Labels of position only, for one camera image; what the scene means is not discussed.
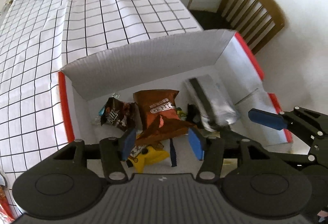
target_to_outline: checkered tablecloth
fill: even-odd
[[[0,169],[15,179],[65,144],[57,71],[109,48],[201,27],[180,0],[15,0],[0,29]]]

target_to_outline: cardboard box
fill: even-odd
[[[258,108],[273,113],[281,109],[273,94],[263,89],[263,72],[239,33],[210,30],[177,34],[132,43],[95,53],[67,64],[59,73],[61,103],[68,140],[81,138],[97,143],[122,132],[109,125],[93,125],[99,110],[113,92],[133,102],[133,93],[145,89],[180,90],[176,105],[186,110],[191,103],[183,81],[209,74],[226,87],[241,114],[232,129],[263,146],[291,142],[288,131],[276,131],[252,123],[248,111]],[[197,162],[185,136],[175,139],[179,173],[190,172]],[[200,167],[199,161],[192,170]]]

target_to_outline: wooden chair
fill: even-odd
[[[222,0],[217,14],[239,31],[254,54],[285,26],[274,0]]]

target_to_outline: metal screw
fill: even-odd
[[[125,174],[119,171],[115,171],[109,174],[109,178],[111,180],[123,180],[125,178]]]
[[[309,156],[308,156],[308,159],[309,159],[311,162],[313,162],[313,161],[315,160],[315,157],[314,157],[314,155],[309,155]]]
[[[202,180],[212,180],[215,178],[215,174],[211,171],[203,171],[199,174]]]

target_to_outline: robotic arm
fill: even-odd
[[[291,112],[249,112],[256,123],[286,128],[311,147],[308,155],[271,153],[232,131],[205,138],[189,130],[204,160],[191,174],[134,174],[120,161],[136,132],[97,145],[75,140],[23,173],[13,197],[25,212],[15,223],[314,223],[328,205],[328,116],[295,107]],[[238,168],[220,178],[224,158]],[[105,178],[86,168],[101,159]]]

